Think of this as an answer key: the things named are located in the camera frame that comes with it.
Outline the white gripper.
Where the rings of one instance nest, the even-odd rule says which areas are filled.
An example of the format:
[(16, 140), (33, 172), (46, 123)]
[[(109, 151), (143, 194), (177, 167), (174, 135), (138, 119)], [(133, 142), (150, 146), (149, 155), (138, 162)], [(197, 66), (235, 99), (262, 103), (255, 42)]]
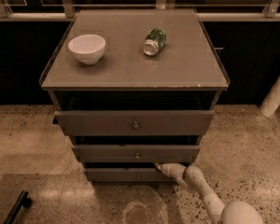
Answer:
[(173, 179), (182, 179), (184, 172), (186, 170), (186, 167), (180, 163), (157, 163), (154, 162), (154, 165), (156, 168), (164, 175), (167, 175), (168, 177), (171, 177)]

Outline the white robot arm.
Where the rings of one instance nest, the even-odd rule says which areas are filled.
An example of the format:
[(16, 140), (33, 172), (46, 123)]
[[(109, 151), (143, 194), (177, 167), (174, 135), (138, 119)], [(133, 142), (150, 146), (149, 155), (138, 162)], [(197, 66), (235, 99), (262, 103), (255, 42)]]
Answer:
[[(260, 106), (260, 112), (271, 117), (280, 106), (280, 75)], [(195, 165), (188, 167), (179, 163), (156, 163), (156, 168), (173, 178), (185, 191), (194, 188), (213, 224), (264, 224), (254, 206), (244, 201), (224, 204), (208, 185), (202, 171)]]

